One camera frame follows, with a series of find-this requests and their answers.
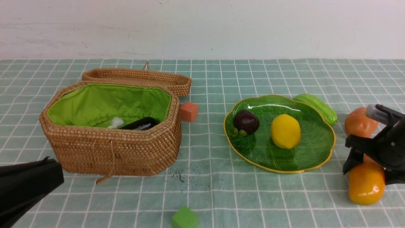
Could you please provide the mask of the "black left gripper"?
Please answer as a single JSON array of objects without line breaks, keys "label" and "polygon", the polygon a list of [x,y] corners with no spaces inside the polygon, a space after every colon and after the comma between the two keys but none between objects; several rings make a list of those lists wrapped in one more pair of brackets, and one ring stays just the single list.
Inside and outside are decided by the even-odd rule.
[{"label": "black left gripper", "polygon": [[12,227],[26,212],[64,183],[63,169],[55,159],[0,168],[0,226]]}]

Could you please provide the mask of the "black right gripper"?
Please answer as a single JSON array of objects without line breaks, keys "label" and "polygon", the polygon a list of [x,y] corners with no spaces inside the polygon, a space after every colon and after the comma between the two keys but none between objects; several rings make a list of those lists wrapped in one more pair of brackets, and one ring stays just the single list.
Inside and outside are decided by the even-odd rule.
[{"label": "black right gripper", "polygon": [[394,126],[385,126],[373,138],[349,135],[345,146],[350,152],[342,168],[343,175],[363,164],[367,155],[385,169],[386,185],[404,184],[404,118]]}]

